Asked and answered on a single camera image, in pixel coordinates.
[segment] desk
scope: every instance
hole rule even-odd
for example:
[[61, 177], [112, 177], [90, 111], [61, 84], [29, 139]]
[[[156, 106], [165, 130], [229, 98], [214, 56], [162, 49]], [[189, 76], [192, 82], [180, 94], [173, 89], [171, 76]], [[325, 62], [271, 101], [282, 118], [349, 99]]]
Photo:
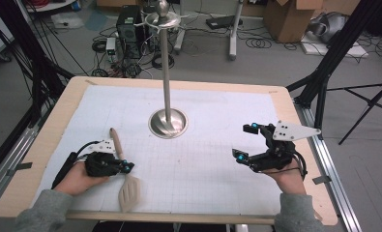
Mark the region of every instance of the desk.
[[[30, 207], [44, 174], [45, 166], [56, 149], [61, 135], [73, 117], [73, 113], [89, 85], [127, 86], [162, 88], [160, 80], [115, 79], [96, 77], [74, 77], [52, 110], [45, 125], [30, 148], [23, 163], [33, 162], [32, 168], [18, 170], [0, 199], [0, 217], [16, 217], [21, 211]], [[279, 119], [300, 124], [294, 105], [287, 90], [278, 86], [239, 85], [223, 83], [201, 83], [171, 81], [172, 89], [209, 90], [244, 93], [269, 94]], [[324, 185], [315, 185], [311, 179], [320, 176], [315, 159], [307, 140], [295, 142], [296, 149], [304, 155], [308, 172], [305, 186], [308, 194], [313, 196], [313, 206], [316, 215], [326, 225], [338, 222], [336, 212]], [[68, 218], [135, 220], [135, 221], [172, 221], [201, 223], [247, 223], [272, 224], [273, 217], [256, 216], [222, 216], [222, 215], [175, 215], [175, 214], [144, 214], [144, 213], [110, 213], [110, 212], [69, 212]]]

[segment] computer tower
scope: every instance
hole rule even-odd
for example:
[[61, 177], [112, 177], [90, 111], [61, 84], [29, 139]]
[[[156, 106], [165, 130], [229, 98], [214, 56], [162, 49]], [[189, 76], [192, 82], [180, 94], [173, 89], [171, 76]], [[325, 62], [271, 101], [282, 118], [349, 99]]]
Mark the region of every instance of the computer tower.
[[119, 34], [124, 58], [139, 59], [140, 48], [145, 40], [142, 26], [134, 26], [142, 22], [140, 8], [137, 5], [124, 5], [121, 8], [116, 29]]

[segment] white bracket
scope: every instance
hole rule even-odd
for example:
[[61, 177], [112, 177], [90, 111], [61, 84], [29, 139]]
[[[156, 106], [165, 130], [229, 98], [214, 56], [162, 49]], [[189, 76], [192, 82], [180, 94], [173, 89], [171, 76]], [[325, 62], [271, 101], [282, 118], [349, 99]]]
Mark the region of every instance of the white bracket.
[[92, 144], [88, 147], [88, 149], [92, 152], [102, 152], [102, 153], [110, 153], [115, 154], [115, 145], [113, 143], [113, 139], [107, 139], [97, 144]]
[[295, 141], [301, 138], [315, 136], [320, 133], [320, 129], [278, 121], [278, 125], [273, 133], [273, 139], [278, 141]]

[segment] person's arm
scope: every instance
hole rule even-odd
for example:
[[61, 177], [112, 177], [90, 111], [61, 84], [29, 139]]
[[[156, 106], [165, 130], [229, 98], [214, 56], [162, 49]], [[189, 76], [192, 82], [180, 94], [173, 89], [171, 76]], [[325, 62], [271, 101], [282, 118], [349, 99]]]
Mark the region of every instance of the person's arm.
[[108, 177], [89, 177], [84, 162], [77, 162], [55, 189], [43, 190], [31, 209], [15, 220], [15, 232], [56, 231], [66, 220], [66, 213], [77, 196], [88, 188], [101, 184]]
[[[282, 170], [297, 168], [295, 160]], [[275, 218], [277, 232], [324, 231], [323, 224], [314, 217], [312, 197], [306, 194], [305, 185], [298, 169], [279, 172], [265, 172], [278, 184], [280, 195], [280, 213]]]

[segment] metal pole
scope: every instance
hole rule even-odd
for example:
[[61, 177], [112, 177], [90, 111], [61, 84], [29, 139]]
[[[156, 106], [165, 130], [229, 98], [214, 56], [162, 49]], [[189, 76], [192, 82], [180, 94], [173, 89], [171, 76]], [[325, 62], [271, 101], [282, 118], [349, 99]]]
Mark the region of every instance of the metal pole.
[[167, 32], [166, 29], [161, 29], [161, 58], [162, 58], [162, 73], [163, 73], [163, 95], [165, 102], [165, 117], [166, 122], [171, 122], [170, 116], [170, 89], [169, 89], [169, 62], [167, 54]]

